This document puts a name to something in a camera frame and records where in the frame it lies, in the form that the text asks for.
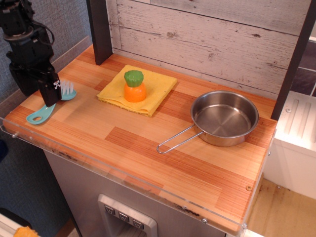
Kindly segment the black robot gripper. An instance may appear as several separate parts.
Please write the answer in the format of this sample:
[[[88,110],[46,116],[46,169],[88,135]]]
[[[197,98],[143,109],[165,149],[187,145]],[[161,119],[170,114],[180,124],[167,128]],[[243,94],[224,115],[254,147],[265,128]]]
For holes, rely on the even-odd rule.
[[[40,91],[47,107],[62,99],[61,82],[50,62],[54,34],[46,26],[3,26],[11,51],[6,56],[15,82],[25,96]]]

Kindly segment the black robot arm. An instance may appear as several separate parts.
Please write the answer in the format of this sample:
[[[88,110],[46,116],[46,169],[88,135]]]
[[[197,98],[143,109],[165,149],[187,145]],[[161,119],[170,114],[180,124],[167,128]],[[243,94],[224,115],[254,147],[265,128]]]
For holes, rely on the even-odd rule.
[[[61,82],[50,62],[55,41],[52,31],[33,19],[28,0],[2,0],[0,27],[10,44],[6,55],[11,60],[10,72],[26,96],[40,91],[45,104],[53,106],[61,100]]]

